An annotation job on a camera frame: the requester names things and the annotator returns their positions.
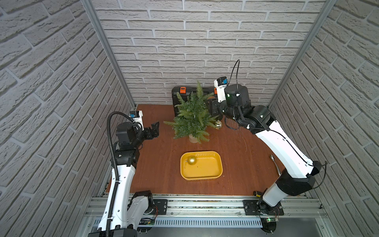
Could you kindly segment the shiny gold ball ornament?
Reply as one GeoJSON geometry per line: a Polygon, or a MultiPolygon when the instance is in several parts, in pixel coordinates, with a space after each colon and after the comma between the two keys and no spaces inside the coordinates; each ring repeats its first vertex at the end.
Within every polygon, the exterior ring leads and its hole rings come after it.
{"type": "Polygon", "coordinates": [[[215,121],[214,125],[215,125],[215,128],[216,128],[216,129],[221,129],[222,126],[223,126],[222,122],[219,121],[219,120],[215,121]]]}

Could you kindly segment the matte gold ball ornament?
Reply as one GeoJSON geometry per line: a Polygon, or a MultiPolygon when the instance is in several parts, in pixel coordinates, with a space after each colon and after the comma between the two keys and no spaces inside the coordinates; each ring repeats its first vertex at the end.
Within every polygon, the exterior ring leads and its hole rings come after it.
{"type": "Polygon", "coordinates": [[[189,165],[195,165],[195,164],[197,163],[197,158],[196,158],[196,156],[189,156],[189,157],[187,158],[187,163],[188,163],[189,165]]]}

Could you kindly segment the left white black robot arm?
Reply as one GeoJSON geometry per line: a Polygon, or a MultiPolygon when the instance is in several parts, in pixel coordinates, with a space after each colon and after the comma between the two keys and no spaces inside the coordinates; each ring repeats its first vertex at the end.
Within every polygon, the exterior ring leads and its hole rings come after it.
{"type": "Polygon", "coordinates": [[[141,191],[129,200],[130,188],[140,156],[139,147],[145,140],[159,136],[159,123],[141,128],[137,123],[117,126],[117,142],[107,131],[111,152],[112,184],[104,214],[97,230],[90,237],[135,237],[138,225],[147,210],[153,209],[151,191],[141,191]]]}

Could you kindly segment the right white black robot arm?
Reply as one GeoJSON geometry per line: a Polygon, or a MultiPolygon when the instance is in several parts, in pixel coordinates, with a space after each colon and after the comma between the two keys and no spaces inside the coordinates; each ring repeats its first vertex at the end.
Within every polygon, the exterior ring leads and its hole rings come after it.
{"type": "Polygon", "coordinates": [[[260,209],[273,208],[287,196],[297,196],[313,189],[315,176],[323,165],[302,153],[269,108],[252,106],[247,87],[231,85],[225,77],[215,80],[214,87],[218,102],[212,105],[213,108],[261,139],[285,166],[282,174],[260,197],[260,209]]]}

